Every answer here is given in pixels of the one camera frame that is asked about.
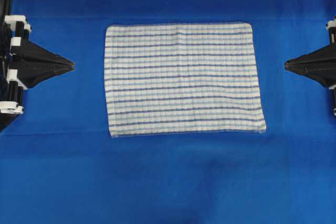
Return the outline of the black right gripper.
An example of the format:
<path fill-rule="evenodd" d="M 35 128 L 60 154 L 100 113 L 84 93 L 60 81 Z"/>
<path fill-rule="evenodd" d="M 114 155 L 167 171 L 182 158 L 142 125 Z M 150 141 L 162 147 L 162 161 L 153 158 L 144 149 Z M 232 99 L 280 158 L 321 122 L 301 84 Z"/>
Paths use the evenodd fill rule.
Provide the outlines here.
<path fill-rule="evenodd" d="M 329 45 L 322 47 L 309 54 L 302 55 L 298 58 L 290 59 L 285 62 L 285 69 L 293 73 L 305 76 L 320 83 L 323 87 L 333 91 L 335 115 L 335 16 L 326 23 L 326 30 L 329 35 Z M 296 65 L 315 64 L 315 63 L 332 63 L 334 68 L 309 68 Z"/>

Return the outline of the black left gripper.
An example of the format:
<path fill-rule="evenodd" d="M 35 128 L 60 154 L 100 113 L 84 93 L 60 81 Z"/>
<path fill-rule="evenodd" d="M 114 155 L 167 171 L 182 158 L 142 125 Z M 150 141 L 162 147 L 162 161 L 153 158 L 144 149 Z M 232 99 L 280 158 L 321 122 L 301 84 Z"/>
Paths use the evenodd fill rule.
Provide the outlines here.
<path fill-rule="evenodd" d="M 23 114 L 23 91 L 42 81 L 73 71 L 74 63 L 27 40 L 32 29 L 26 16 L 6 15 L 4 25 L 9 32 L 2 62 L 8 93 L 1 102 L 1 113 Z M 18 54 L 12 52 L 12 49 L 18 49 Z M 18 55 L 28 61 L 55 64 L 23 64 L 23 68 L 19 69 Z"/>

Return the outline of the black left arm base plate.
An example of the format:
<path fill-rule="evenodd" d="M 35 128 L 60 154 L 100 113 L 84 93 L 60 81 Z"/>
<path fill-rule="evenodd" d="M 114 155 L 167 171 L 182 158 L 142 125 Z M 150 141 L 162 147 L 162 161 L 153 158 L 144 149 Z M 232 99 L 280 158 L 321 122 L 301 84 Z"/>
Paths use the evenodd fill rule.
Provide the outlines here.
<path fill-rule="evenodd" d="M 0 114 L 0 132 L 3 131 L 7 126 L 9 126 L 15 119 L 16 114 Z"/>

